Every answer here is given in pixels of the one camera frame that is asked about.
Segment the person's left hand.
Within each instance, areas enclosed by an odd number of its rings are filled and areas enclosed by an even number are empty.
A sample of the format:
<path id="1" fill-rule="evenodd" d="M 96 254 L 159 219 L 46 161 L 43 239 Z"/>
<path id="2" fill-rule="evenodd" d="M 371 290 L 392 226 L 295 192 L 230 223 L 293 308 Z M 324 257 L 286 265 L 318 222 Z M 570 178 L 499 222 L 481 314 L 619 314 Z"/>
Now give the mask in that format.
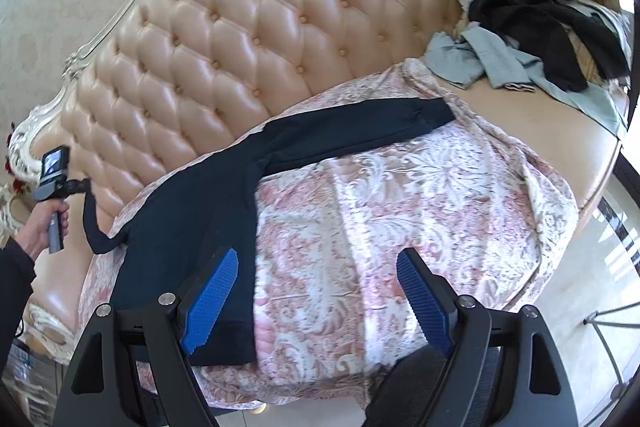
<path id="1" fill-rule="evenodd" d="M 26 225 L 14 236 L 14 241 L 21 246 L 25 254 L 36 261 L 41 251 L 49 248 L 48 228 L 55 213 L 61 213 L 60 222 L 63 235 L 68 233 L 68 204 L 61 199 L 49 199 L 38 202 L 29 215 Z"/>

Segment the black sleeve left forearm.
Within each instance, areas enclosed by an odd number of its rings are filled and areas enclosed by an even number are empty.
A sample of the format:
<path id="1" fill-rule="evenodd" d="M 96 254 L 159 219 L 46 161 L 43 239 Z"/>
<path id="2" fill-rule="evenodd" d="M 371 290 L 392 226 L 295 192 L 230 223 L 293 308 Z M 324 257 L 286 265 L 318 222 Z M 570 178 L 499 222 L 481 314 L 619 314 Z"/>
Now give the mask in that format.
<path id="1" fill-rule="evenodd" d="M 32 295 L 35 263 L 14 239 L 8 239 L 0 255 L 0 366 L 6 366 L 17 327 Z"/>

